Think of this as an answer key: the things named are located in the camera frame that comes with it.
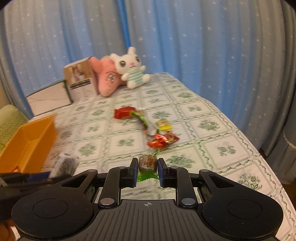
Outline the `orange plastic bin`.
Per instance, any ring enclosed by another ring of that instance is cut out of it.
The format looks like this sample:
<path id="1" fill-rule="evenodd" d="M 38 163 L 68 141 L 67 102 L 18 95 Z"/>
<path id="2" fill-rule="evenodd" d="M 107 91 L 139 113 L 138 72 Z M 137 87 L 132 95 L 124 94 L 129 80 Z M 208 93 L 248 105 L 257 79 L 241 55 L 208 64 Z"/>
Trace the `orange plastic bin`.
<path id="1" fill-rule="evenodd" d="M 39 173 L 57 137 L 56 114 L 22 125 L 1 153 L 1 173 Z"/>

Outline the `green sofa cushion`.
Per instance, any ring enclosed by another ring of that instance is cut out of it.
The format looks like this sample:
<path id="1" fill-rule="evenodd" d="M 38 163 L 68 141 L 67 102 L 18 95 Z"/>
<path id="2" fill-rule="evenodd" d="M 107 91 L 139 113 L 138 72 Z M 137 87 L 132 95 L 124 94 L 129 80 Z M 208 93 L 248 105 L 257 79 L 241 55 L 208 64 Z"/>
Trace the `green sofa cushion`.
<path id="1" fill-rule="evenodd" d="M 11 104 L 1 108 L 0 118 L 0 150 L 2 152 L 19 127 L 28 122 L 28 118 Z"/>

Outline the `brown candy green wrapper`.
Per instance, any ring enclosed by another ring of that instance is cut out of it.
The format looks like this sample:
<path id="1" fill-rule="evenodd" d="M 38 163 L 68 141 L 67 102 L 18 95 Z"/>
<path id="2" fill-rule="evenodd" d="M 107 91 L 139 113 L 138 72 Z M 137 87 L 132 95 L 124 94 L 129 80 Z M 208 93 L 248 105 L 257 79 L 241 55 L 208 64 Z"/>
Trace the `brown candy green wrapper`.
<path id="1" fill-rule="evenodd" d="M 143 154 L 139 156 L 137 182 L 143 182 L 148 179 L 159 179 L 157 171 L 159 153 L 160 149 L 153 154 Z"/>

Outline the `pink star plush toy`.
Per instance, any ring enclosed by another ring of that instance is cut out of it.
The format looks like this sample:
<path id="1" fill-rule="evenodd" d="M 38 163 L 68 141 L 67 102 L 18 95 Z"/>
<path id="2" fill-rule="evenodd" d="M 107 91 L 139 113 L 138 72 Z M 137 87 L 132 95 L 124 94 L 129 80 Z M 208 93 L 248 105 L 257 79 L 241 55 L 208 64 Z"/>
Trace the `pink star plush toy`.
<path id="1" fill-rule="evenodd" d="M 126 85 L 121 80 L 121 74 L 116 71 L 114 62 L 109 57 L 97 59 L 89 58 L 90 66 L 96 76 L 98 92 L 103 97 L 112 95 L 119 86 Z"/>

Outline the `red snack packet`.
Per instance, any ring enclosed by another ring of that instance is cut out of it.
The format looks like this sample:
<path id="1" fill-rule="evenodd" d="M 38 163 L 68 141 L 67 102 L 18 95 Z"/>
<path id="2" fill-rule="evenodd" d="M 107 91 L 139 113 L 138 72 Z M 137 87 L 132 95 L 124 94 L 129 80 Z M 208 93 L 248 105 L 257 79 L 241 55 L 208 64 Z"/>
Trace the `red snack packet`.
<path id="1" fill-rule="evenodd" d="M 132 118 L 132 111 L 136 111 L 136 108 L 132 106 L 124 106 L 114 110 L 114 118 L 118 120 Z"/>

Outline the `brown product cardboard box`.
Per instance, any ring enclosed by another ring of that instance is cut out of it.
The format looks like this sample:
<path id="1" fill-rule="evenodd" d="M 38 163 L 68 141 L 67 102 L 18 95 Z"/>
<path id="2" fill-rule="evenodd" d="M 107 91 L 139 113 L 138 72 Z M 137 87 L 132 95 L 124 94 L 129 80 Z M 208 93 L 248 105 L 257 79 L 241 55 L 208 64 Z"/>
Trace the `brown product cardboard box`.
<path id="1" fill-rule="evenodd" d="M 74 102 L 98 95 L 97 80 L 90 65 L 90 57 L 64 66 L 63 72 Z"/>

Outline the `yellow candy packet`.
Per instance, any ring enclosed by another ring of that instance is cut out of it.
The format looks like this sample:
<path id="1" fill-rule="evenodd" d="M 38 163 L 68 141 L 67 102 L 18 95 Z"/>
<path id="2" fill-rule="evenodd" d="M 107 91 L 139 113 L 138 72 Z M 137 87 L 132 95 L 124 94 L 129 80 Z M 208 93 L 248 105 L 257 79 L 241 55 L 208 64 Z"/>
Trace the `yellow candy packet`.
<path id="1" fill-rule="evenodd" d="M 157 125 L 158 130 L 160 130 L 160 131 L 169 131 L 173 128 L 171 126 L 171 124 L 167 121 L 167 119 L 158 120 L 156 122 L 156 125 Z"/>

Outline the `blue star curtain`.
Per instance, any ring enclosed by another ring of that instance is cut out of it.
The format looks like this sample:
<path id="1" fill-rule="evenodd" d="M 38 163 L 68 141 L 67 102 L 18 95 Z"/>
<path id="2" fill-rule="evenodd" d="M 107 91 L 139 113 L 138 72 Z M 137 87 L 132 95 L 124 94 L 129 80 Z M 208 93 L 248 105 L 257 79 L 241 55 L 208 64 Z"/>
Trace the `blue star curtain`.
<path id="1" fill-rule="evenodd" d="M 1 1 L 1 90 L 26 97 L 71 62 L 137 50 L 215 104 L 270 152 L 295 90 L 295 10 L 289 1 Z"/>

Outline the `grey ruffled fabric cover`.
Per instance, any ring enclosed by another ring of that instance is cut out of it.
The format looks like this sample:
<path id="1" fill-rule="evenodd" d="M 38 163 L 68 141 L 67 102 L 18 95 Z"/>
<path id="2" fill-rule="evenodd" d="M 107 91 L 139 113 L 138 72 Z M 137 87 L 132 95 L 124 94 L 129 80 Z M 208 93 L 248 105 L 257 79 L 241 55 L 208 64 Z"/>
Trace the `grey ruffled fabric cover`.
<path id="1" fill-rule="evenodd" d="M 295 126 L 284 128 L 267 162 L 282 184 L 295 180 Z"/>

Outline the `white bunny plush toy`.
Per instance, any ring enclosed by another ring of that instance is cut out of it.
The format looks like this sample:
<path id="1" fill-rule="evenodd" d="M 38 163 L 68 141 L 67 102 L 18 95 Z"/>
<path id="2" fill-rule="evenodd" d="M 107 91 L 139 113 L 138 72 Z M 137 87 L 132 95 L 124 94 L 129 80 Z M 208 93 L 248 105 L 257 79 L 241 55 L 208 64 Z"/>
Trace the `white bunny plush toy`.
<path id="1" fill-rule="evenodd" d="M 114 62 L 117 73 L 121 75 L 121 80 L 126 82 L 129 89 L 140 87 L 150 81 L 151 76 L 144 74 L 146 66 L 142 65 L 135 47 L 129 47 L 127 54 L 123 56 L 112 53 L 110 59 Z"/>

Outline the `red gold foil snack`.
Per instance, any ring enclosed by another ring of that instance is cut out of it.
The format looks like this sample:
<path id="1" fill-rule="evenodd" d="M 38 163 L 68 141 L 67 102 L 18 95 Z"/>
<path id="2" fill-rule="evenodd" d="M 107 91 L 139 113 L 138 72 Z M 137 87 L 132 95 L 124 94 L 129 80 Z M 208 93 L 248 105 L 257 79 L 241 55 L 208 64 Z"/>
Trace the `red gold foil snack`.
<path id="1" fill-rule="evenodd" d="M 154 135 L 154 139 L 147 142 L 147 145 L 154 149 L 162 149 L 177 142 L 180 138 L 174 133 L 167 131 L 164 134 Z"/>

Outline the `green patterned tablecloth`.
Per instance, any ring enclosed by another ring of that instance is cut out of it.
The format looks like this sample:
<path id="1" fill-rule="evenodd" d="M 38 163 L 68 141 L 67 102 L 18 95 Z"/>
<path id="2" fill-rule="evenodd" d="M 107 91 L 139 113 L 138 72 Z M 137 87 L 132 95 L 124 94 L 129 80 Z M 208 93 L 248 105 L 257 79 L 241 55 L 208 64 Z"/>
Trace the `green patterned tablecloth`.
<path id="1" fill-rule="evenodd" d="M 131 106 L 143 111 L 150 131 L 165 120 L 179 140 L 156 151 L 152 136 L 136 118 L 117 120 L 114 111 Z M 88 169 L 107 172 L 132 158 L 154 154 L 168 166 L 192 173 L 209 169 L 278 202 L 283 209 L 279 240 L 295 240 L 295 209 L 280 181 L 234 123 L 214 104 L 198 96 L 168 73 L 158 73 L 141 87 L 121 87 L 110 97 L 97 96 L 56 110 L 57 138 L 43 170 L 53 168 L 59 155 L 80 159 L 77 173 Z"/>

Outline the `white flat box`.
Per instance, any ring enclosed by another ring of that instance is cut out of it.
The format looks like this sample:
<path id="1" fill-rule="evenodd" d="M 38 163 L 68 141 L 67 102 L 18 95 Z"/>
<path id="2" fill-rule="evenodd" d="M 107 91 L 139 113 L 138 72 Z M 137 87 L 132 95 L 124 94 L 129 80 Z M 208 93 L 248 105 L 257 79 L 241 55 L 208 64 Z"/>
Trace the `white flat box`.
<path id="1" fill-rule="evenodd" d="M 72 104 L 66 80 L 59 80 L 26 97 L 34 116 Z"/>

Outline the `white green snack pouch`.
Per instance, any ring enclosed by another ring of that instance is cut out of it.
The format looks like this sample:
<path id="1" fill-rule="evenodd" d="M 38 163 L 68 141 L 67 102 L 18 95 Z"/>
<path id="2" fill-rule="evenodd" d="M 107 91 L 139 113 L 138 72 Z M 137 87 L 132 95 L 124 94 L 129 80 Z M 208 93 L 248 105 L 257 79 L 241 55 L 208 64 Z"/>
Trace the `white green snack pouch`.
<path id="1" fill-rule="evenodd" d="M 144 134 L 147 136 L 154 136 L 159 134 L 159 130 L 148 120 L 148 118 L 138 111 L 131 110 L 129 114 L 139 120 L 139 122 L 144 126 Z"/>

